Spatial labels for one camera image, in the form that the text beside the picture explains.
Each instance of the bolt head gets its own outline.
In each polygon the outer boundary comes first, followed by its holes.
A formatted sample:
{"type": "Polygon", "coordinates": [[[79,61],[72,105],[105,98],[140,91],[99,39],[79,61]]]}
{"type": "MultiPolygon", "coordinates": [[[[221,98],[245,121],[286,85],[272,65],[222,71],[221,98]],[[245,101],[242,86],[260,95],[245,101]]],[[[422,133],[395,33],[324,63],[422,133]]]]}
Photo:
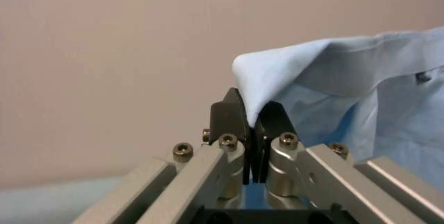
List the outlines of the bolt head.
{"type": "Polygon", "coordinates": [[[238,138],[229,133],[222,134],[219,137],[219,148],[225,151],[234,151],[238,147],[238,138]]]}
{"type": "Polygon", "coordinates": [[[329,148],[333,150],[334,153],[342,157],[344,160],[347,159],[348,156],[348,148],[342,143],[333,142],[329,144],[329,148]]]}
{"type": "Polygon", "coordinates": [[[299,143],[299,137],[292,132],[284,132],[279,136],[279,146],[287,150],[295,150],[299,143]]]}
{"type": "Polygon", "coordinates": [[[193,157],[193,146],[187,142],[181,142],[173,148],[173,158],[176,162],[186,163],[193,157]]]}
{"type": "Polygon", "coordinates": [[[206,143],[210,142],[210,129],[202,130],[202,141],[206,143]]]}

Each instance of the blue fabric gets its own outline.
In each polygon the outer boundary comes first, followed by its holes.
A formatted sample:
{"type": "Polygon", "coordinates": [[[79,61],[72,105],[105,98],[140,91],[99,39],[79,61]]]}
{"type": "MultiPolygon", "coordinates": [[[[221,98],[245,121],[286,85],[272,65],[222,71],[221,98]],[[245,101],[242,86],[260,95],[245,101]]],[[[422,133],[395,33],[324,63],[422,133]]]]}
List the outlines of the blue fabric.
{"type": "Polygon", "coordinates": [[[443,66],[441,27],[244,54],[233,73],[250,126],[278,101],[305,146],[339,141],[357,160],[389,156],[444,192],[443,66]]]}

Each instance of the wall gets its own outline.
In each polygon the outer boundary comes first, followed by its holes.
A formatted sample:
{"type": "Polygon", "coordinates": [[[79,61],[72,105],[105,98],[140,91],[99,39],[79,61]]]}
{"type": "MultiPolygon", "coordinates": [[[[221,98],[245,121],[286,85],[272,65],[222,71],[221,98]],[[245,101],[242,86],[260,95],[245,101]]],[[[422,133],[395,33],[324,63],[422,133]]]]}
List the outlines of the wall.
{"type": "Polygon", "coordinates": [[[243,52],[441,24],[443,0],[0,0],[0,187],[198,144],[243,52]]]}

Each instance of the silver metal bar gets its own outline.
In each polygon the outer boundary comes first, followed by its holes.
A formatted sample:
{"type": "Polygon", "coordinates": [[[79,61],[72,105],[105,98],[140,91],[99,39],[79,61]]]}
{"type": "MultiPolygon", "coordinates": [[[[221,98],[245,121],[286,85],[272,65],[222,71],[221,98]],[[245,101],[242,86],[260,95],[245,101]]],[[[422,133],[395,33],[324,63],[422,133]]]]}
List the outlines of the silver metal bar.
{"type": "Polygon", "coordinates": [[[214,207],[230,178],[227,155],[203,145],[137,223],[189,223],[199,207],[214,207]]]}
{"type": "Polygon", "coordinates": [[[173,165],[151,157],[73,223],[135,223],[175,175],[173,165]]]}
{"type": "Polygon", "coordinates": [[[444,194],[385,157],[355,168],[427,223],[444,223],[444,194]]]}
{"type": "Polygon", "coordinates": [[[295,169],[308,198],[319,208],[339,203],[359,223],[423,223],[323,144],[298,154],[295,169]]]}

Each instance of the light blue cloth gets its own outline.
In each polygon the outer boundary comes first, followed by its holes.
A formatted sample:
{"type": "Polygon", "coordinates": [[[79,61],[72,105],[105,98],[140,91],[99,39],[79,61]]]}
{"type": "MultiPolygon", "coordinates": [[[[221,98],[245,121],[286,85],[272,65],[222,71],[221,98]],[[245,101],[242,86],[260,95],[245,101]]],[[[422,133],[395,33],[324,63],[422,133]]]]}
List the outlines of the light blue cloth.
{"type": "Polygon", "coordinates": [[[444,192],[443,65],[440,27],[243,54],[232,69],[250,126],[278,101],[306,146],[385,155],[444,192]],[[429,81],[416,78],[424,71],[429,81]]]}

